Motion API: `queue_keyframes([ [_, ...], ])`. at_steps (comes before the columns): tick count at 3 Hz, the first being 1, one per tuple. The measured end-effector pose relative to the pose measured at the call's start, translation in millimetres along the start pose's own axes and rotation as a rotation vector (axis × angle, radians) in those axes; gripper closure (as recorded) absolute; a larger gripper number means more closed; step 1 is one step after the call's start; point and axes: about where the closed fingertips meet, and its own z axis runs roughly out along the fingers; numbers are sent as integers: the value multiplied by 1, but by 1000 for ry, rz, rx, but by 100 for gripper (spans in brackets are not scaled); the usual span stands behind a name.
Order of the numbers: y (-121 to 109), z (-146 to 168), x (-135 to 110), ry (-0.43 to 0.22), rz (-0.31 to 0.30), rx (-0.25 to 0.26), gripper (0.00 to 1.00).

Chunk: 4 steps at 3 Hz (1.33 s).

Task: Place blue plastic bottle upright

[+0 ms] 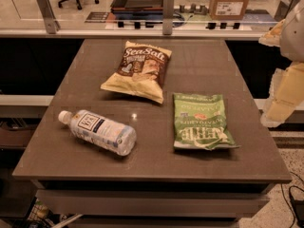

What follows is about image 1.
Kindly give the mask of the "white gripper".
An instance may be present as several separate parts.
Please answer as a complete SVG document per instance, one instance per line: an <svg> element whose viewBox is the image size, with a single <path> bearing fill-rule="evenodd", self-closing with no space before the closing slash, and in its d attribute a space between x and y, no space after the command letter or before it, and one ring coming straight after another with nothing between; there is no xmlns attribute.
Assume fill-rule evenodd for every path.
<svg viewBox="0 0 304 228"><path fill-rule="evenodd" d="M269 97L263 106L261 123L266 127L283 124L304 101L304 0L300 0L258 42L280 47L282 56L292 62L286 69L277 68L272 77Z"/></svg>

